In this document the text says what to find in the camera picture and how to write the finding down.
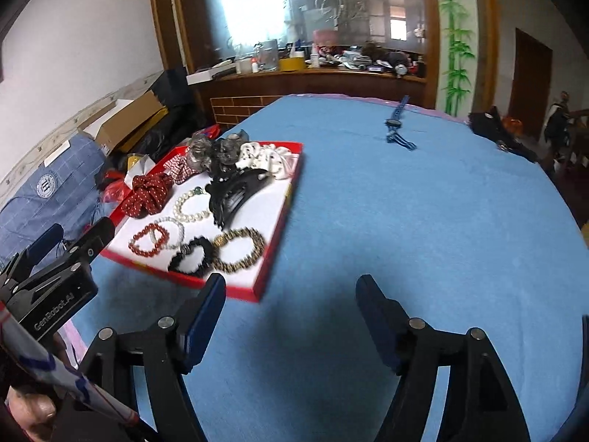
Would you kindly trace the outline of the left hand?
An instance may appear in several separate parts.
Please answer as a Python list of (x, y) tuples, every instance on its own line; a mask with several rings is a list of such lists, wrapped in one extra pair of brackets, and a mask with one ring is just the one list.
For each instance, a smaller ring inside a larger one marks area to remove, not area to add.
[(6, 405), (30, 441), (51, 439), (58, 408), (50, 396), (29, 386), (9, 387)]

